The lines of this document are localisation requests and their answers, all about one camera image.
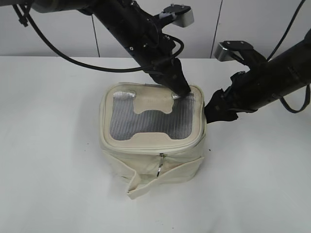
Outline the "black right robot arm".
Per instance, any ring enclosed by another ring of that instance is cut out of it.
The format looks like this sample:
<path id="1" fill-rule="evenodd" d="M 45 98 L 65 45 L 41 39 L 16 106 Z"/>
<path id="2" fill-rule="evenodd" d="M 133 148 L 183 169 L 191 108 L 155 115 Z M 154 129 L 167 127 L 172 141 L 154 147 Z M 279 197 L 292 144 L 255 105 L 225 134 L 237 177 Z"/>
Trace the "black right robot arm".
<path id="1" fill-rule="evenodd" d="M 284 96 L 307 88 L 306 107 L 311 89 L 311 34 L 281 55 L 268 61 L 245 41 L 219 43 L 215 57 L 218 61 L 236 60 L 248 66 L 231 76 L 231 85 L 217 90 L 204 108 L 207 123 L 234 121 L 238 113 L 254 113 Z"/>

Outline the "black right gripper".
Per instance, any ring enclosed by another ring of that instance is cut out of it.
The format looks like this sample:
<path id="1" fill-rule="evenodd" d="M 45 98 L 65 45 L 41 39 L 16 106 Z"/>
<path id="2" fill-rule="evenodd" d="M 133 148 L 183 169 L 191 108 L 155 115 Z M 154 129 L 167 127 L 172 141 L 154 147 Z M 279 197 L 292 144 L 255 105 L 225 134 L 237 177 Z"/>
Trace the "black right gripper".
<path id="1" fill-rule="evenodd" d="M 260 108 L 255 87 L 259 74 L 258 70 L 250 70 L 248 72 L 239 71 L 232 75 L 230 77 L 231 86 L 225 91 L 223 89 L 217 90 L 205 106 L 207 124 L 237 120 L 236 112 L 256 112 Z"/>

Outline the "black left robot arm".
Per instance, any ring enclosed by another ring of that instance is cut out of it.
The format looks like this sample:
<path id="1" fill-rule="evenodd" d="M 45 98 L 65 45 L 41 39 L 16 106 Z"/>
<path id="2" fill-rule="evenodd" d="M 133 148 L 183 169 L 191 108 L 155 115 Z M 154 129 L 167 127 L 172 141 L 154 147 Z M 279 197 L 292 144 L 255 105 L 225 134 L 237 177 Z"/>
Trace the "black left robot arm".
<path id="1" fill-rule="evenodd" d="M 141 9 L 135 0 L 2 0 L 1 6 L 11 5 L 23 26 L 29 24 L 46 45 L 63 59 L 85 68 L 111 73 L 144 71 L 157 84 L 163 85 L 179 96 L 190 92 L 180 60 L 184 43 L 162 29 L 175 24 L 187 27 L 194 22 L 190 6 L 171 4 L 161 13 L 151 15 Z M 44 36 L 30 15 L 77 10 L 95 16 L 139 64 L 136 68 L 105 68 L 81 63 L 63 54 Z"/>

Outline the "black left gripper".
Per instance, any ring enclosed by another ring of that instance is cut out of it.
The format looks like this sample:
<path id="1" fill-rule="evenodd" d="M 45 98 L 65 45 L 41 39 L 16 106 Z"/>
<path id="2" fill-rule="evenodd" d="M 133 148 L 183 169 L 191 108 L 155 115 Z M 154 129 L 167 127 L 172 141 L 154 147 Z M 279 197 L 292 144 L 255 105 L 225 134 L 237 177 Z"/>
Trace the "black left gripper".
<path id="1" fill-rule="evenodd" d="M 181 61 L 176 58 L 181 49 L 173 49 L 181 40 L 164 34 L 153 21 L 148 21 L 139 34 L 126 36 L 123 48 L 141 66 L 144 72 L 162 86 L 169 88 L 177 95 L 187 95 L 191 89 L 183 74 Z"/>

